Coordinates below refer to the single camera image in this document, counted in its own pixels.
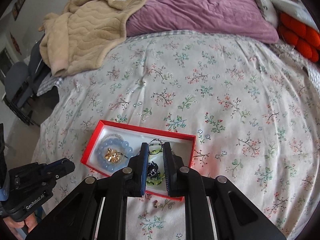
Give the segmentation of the person's left hand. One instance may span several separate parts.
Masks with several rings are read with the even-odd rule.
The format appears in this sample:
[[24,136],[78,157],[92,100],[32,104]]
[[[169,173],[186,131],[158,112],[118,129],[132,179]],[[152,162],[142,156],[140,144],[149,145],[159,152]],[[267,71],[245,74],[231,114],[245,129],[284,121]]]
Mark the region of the person's left hand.
[[12,220],[11,217],[5,217],[3,218],[5,224],[10,229],[10,231],[14,234],[14,236],[19,239],[23,240],[22,236],[18,233],[17,229],[21,229],[24,226],[27,226],[28,232],[31,232],[37,226],[37,220],[35,213],[32,213],[29,215],[23,222],[16,222]]

